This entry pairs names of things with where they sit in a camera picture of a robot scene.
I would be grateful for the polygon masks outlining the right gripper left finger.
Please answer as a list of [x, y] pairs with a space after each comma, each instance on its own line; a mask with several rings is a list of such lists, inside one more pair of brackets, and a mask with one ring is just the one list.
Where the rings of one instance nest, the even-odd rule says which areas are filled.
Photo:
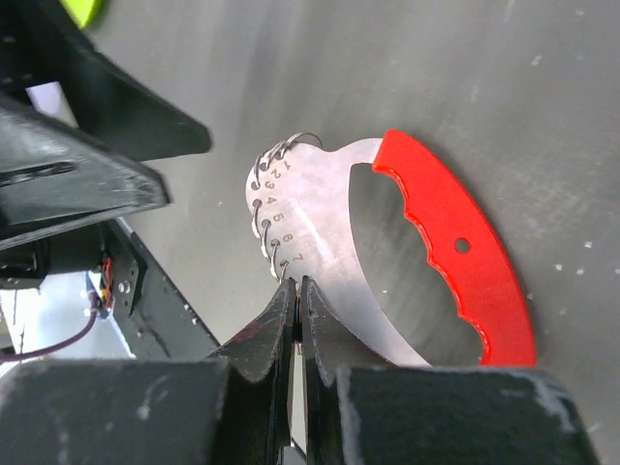
[[279, 285], [260, 315], [210, 356], [229, 366], [215, 464], [280, 464], [291, 443], [296, 287]]

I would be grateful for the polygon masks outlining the red handled metal key holder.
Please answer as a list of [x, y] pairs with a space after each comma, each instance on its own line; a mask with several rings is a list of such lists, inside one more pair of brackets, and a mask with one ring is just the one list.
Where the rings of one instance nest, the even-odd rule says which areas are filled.
[[[263, 279], [278, 284], [251, 230], [243, 156], [241, 187]], [[423, 143], [389, 130], [319, 148], [304, 138], [276, 182], [290, 233], [277, 256], [283, 281], [309, 276], [336, 317], [385, 360], [401, 366], [531, 367], [536, 343], [505, 247], [459, 179]]]

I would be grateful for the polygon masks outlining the metal keyring cluster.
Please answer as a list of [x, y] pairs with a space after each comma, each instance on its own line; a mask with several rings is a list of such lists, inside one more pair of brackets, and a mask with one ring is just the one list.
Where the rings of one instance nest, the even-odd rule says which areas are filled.
[[284, 219], [282, 212], [269, 213], [267, 209], [276, 206], [276, 182], [283, 174], [292, 169], [286, 155], [304, 138], [313, 138], [319, 148], [323, 147], [321, 139], [313, 133], [301, 132], [277, 142], [260, 154], [254, 161], [246, 182], [246, 200], [251, 213], [251, 230], [261, 243], [263, 257], [269, 263], [271, 275], [281, 283], [287, 273], [289, 262], [280, 261], [277, 256], [283, 242], [293, 239], [290, 233], [280, 237], [272, 234], [272, 227]]

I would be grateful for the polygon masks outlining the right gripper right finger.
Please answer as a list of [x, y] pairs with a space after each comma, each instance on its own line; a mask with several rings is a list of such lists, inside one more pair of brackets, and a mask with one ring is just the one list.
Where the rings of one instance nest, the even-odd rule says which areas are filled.
[[317, 282], [302, 278], [299, 297], [307, 457], [310, 464], [361, 464], [361, 419], [350, 396], [355, 368], [388, 366], [336, 317]]

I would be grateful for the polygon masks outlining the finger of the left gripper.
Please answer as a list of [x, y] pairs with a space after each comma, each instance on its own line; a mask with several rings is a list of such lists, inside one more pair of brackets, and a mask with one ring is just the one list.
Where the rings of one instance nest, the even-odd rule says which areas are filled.
[[166, 183], [155, 170], [2, 96], [2, 248], [169, 202]]
[[209, 151], [207, 127], [107, 59], [60, 2], [20, 1], [18, 10], [83, 132], [138, 162]]

